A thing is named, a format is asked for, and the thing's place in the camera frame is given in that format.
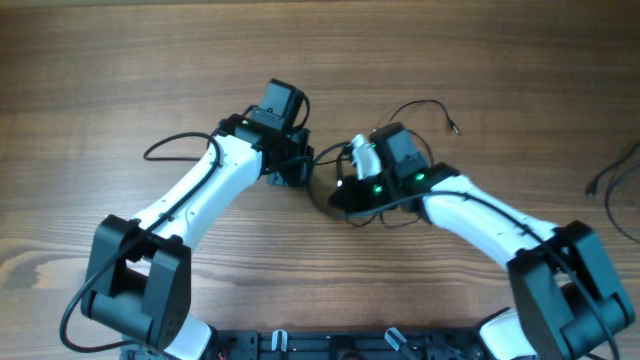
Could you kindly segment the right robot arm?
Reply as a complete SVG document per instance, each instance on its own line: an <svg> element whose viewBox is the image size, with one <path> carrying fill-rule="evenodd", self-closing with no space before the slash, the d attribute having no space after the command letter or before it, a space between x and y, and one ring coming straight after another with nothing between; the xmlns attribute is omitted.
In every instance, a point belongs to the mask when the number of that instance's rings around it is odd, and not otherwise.
<svg viewBox="0 0 640 360"><path fill-rule="evenodd" d="M413 133L391 123L339 145L336 190L345 220L400 208L479 249L509 277L514 308L480 326L491 359L580 359L615 336L635 310L596 232L531 217L434 162Z"/></svg>

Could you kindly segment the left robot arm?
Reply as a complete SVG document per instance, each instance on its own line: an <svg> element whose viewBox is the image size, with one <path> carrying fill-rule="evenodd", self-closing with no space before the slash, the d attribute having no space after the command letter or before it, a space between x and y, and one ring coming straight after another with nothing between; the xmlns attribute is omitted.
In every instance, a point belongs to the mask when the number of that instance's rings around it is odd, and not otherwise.
<svg viewBox="0 0 640 360"><path fill-rule="evenodd" d="M310 101L298 88L269 81L257 105L203 134L204 154L165 195L131 219L107 216L97 227L86 279L60 322L69 349L74 310L122 335L113 348L144 347L169 359L223 359L217 330L190 313L191 259L224 209L263 176L302 184L311 168L309 132L296 120Z"/></svg>

